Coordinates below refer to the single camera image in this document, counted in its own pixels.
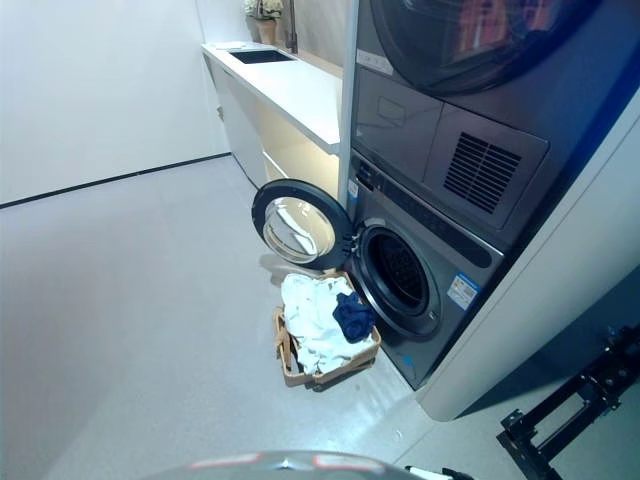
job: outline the front-loading washing machine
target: front-loading washing machine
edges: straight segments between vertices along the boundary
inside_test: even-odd
[[[502,257],[356,152],[346,210],[314,185],[282,179],[256,193],[252,217],[285,260],[350,274],[414,389],[465,326]]]

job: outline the washing machine door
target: washing machine door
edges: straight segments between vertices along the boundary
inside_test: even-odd
[[[256,193],[253,225],[285,260],[314,270],[339,268],[354,231],[347,212],[327,192],[301,180],[274,180]]]
[[[426,94],[475,93],[553,52],[599,0],[370,0],[391,65]]]

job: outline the stacked washer and dryer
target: stacked washer and dryer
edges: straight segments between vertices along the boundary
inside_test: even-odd
[[[417,389],[637,90],[640,3],[361,0],[358,10],[346,210],[277,180],[252,214],[283,258],[351,274]]]

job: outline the white wall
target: white wall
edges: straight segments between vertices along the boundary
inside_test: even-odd
[[[289,0],[283,0],[283,28],[289,29]],[[298,47],[343,66],[347,49],[349,0],[295,0]]]
[[[207,42],[251,40],[243,0],[195,0]]]
[[[640,92],[419,393],[432,418],[462,413],[640,264],[639,151]]]
[[[3,2],[0,203],[228,151],[194,1]]]

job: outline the clothes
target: clothes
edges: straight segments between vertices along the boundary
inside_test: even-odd
[[[339,293],[338,306],[333,311],[333,318],[342,329],[349,343],[356,343],[366,338],[373,330],[375,316],[371,307],[362,305],[356,292],[347,296]]]
[[[316,280],[289,274],[282,282],[284,321],[298,340],[298,362],[306,374],[328,373],[375,344],[371,335],[349,343],[333,318],[338,294],[353,290],[343,277]]]

